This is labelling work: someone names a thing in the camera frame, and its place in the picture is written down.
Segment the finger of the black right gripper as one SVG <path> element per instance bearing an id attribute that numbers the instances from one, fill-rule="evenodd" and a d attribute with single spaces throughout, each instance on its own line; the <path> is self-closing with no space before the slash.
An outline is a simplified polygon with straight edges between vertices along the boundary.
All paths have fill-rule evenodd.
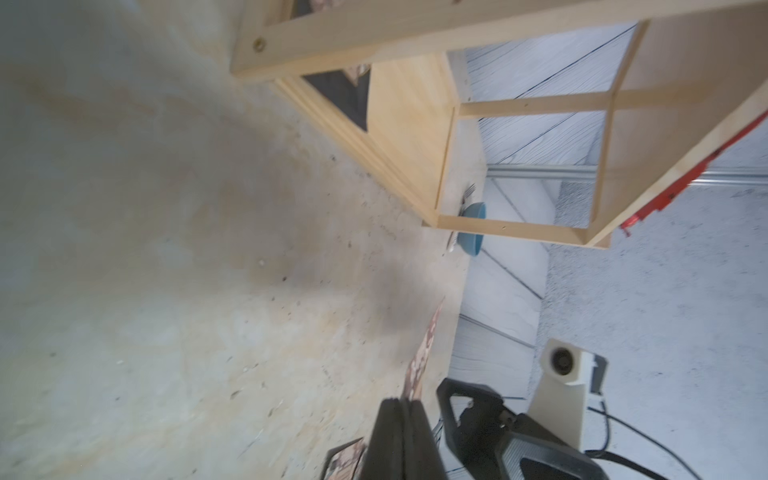
<path id="1" fill-rule="evenodd" d="M 456 414 L 451 404 L 454 397 L 466 397 L 471 405 Z M 485 385 L 446 378 L 437 388 L 437 398 L 446 443 L 454 456 L 463 465 L 496 465 L 502 396 Z"/>

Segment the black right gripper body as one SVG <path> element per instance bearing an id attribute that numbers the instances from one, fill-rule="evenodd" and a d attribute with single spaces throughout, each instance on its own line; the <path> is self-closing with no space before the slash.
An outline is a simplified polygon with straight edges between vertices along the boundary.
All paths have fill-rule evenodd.
<path id="1" fill-rule="evenodd" d="M 480 479 L 607 479 L 604 470 L 526 414 L 501 413 L 483 445 Z"/>

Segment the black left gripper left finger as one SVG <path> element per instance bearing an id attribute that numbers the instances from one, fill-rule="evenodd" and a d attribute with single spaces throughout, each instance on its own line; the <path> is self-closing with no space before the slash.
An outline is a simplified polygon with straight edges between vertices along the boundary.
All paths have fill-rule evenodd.
<path id="1" fill-rule="evenodd" d="M 411 479 L 413 438 L 410 402 L 384 399 L 379 407 L 359 478 Z"/>

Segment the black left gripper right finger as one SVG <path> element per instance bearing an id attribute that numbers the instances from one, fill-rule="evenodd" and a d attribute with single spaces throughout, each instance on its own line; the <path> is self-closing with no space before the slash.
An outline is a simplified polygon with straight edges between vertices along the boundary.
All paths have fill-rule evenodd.
<path id="1" fill-rule="evenodd" d="M 407 402 L 407 479 L 447 479 L 437 443 L 419 400 Z"/>

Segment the black floral tea bag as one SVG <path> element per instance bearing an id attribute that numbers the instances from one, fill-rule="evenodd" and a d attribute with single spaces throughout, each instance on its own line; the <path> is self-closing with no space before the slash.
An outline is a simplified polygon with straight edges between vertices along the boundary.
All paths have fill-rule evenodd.
<path id="1" fill-rule="evenodd" d="M 358 65 L 343 70 L 306 75 L 303 79 L 357 127 L 368 131 L 370 77 L 370 66 Z"/>
<path id="2" fill-rule="evenodd" d="M 401 398 L 404 400 L 413 401 L 421 399 L 423 377 L 428 365 L 442 307 L 443 301 L 438 304 L 438 307 L 427 326 L 425 335 L 416 353 L 408 364 L 401 395 Z"/>
<path id="3" fill-rule="evenodd" d="M 354 480 L 363 464 L 367 444 L 363 437 L 334 447 L 327 452 L 320 478 L 322 480 Z"/>

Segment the red tea bag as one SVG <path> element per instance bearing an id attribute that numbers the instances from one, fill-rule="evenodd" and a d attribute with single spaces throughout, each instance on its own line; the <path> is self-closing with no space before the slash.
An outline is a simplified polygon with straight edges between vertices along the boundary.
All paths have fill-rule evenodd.
<path id="1" fill-rule="evenodd" d="M 767 111 L 764 111 L 755 120 L 747 124 L 742 130 L 740 130 L 731 139 L 721 145 L 718 149 L 714 150 L 704 160 L 699 162 L 688 173 L 680 177 L 673 184 L 671 184 L 662 193 L 657 195 L 648 204 L 642 207 L 638 212 L 630 216 L 621 225 L 621 230 L 627 237 L 631 235 L 630 228 L 637 223 L 644 221 L 649 215 L 656 211 L 662 211 L 666 208 L 677 196 L 679 196 L 692 182 L 701 177 L 705 171 L 709 168 L 710 164 L 715 161 L 720 155 L 722 155 L 727 149 L 739 142 L 755 128 L 757 128 L 767 118 Z"/>

